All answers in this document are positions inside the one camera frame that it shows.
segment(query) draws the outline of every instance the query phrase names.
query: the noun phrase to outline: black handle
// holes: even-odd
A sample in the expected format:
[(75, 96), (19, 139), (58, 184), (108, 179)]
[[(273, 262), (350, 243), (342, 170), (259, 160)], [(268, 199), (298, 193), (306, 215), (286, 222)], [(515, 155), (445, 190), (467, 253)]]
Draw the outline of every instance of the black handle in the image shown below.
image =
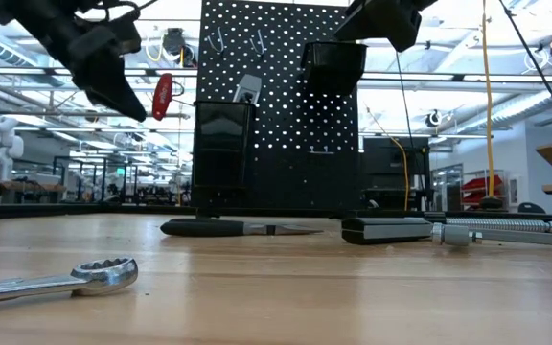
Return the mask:
[(172, 219), (161, 225), (166, 235), (181, 237), (234, 237), (244, 236), (242, 221), (220, 219)]

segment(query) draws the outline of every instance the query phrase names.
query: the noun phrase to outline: wooden table surface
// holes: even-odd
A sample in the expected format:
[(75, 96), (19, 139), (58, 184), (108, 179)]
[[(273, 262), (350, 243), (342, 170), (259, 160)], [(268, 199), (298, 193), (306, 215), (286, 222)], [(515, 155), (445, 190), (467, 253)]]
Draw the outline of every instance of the wooden table surface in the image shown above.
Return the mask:
[(324, 235), (180, 239), (169, 218), (0, 220), (0, 279), (140, 267), (114, 294), (0, 302), (0, 344), (552, 344), (552, 247), (361, 247), (324, 219), (297, 220)]

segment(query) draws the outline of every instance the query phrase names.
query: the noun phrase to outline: red tool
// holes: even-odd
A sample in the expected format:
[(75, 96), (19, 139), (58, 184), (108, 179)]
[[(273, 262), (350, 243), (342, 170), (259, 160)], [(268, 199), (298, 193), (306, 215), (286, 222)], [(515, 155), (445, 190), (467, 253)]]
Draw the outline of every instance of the red tool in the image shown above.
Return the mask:
[(152, 116), (158, 121), (163, 120), (168, 112), (168, 107), (172, 101), (172, 92), (173, 75), (166, 73), (159, 79), (152, 99)]

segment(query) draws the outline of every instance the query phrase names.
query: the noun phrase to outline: black pegboard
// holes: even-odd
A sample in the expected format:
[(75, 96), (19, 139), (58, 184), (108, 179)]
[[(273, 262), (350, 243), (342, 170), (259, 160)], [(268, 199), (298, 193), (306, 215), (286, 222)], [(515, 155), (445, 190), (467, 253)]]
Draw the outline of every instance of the black pegboard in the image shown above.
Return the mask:
[[(233, 101), (244, 74), (262, 78), (251, 121), (247, 197), (194, 192), (198, 207), (352, 209), (359, 204), (357, 91), (330, 97), (306, 92), (306, 42), (333, 41), (343, 7), (204, 0), (197, 99)], [(219, 28), (224, 41), (220, 48)], [(261, 57), (261, 31), (265, 52)]]

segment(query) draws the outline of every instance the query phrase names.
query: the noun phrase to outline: wrench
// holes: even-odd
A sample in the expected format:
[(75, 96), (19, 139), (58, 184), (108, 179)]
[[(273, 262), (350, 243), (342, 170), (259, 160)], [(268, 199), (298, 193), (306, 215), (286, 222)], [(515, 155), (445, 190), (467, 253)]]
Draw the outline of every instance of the wrench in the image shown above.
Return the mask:
[(132, 258), (100, 260), (80, 264), (70, 275), (0, 281), (0, 301), (65, 291), (78, 296), (97, 295), (127, 287), (137, 277), (138, 265)]

